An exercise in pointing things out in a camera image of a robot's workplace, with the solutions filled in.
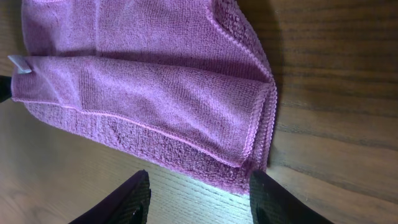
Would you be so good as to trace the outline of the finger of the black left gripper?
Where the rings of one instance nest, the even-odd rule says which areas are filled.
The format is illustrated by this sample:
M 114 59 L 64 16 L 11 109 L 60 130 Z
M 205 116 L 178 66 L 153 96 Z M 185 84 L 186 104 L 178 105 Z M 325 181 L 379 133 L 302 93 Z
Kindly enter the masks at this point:
M 0 103 L 12 97 L 11 77 L 0 76 Z

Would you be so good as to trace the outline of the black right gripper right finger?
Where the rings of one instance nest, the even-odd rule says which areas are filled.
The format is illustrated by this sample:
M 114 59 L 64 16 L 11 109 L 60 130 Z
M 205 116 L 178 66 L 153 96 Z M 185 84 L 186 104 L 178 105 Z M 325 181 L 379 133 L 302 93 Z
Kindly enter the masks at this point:
M 251 174 L 249 199 L 255 224 L 331 224 L 261 170 Z

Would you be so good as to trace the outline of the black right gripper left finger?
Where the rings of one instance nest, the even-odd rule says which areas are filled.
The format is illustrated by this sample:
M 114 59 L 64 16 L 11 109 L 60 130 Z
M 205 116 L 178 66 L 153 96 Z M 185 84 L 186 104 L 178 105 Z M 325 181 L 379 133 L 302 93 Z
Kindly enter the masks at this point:
M 149 174 L 140 170 L 70 224 L 146 224 L 150 198 Z

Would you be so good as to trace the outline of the purple microfiber cloth with label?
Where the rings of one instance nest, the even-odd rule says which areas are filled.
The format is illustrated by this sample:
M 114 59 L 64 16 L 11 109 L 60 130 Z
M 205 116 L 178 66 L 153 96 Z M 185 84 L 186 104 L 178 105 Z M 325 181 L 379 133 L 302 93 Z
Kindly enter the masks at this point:
M 40 121 L 247 194 L 277 90 L 236 1 L 23 1 L 12 99 Z

